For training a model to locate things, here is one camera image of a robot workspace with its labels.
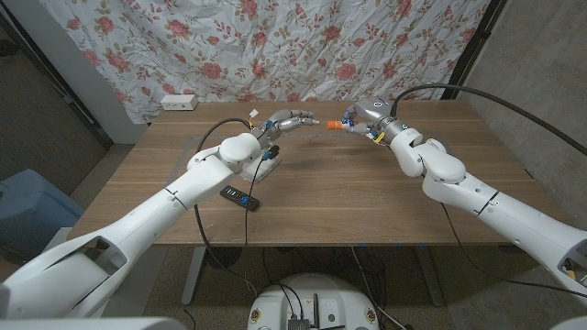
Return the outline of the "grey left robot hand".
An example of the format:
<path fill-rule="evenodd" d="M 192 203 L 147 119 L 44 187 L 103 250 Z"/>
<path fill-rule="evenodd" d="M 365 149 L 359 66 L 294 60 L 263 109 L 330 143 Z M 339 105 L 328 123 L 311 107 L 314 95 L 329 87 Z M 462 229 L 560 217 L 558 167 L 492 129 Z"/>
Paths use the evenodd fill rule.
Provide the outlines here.
<path fill-rule="evenodd" d="M 260 126 L 252 130 L 252 135 L 260 143 L 262 150 L 268 149 L 283 133 L 303 126 L 318 126 L 320 121 L 314 114 L 305 110 L 279 110 Z"/>

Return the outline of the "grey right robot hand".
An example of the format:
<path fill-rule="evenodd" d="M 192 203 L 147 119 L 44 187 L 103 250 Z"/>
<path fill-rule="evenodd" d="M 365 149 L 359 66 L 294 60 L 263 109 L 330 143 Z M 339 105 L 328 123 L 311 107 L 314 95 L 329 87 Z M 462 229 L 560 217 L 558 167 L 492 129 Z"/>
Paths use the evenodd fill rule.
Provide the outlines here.
<path fill-rule="evenodd" d="M 381 98 L 367 98 L 349 106 L 343 115 L 344 130 L 365 135 L 378 144 L 390 144 L 408 126 L 391 114 L 392 106 Z"/>

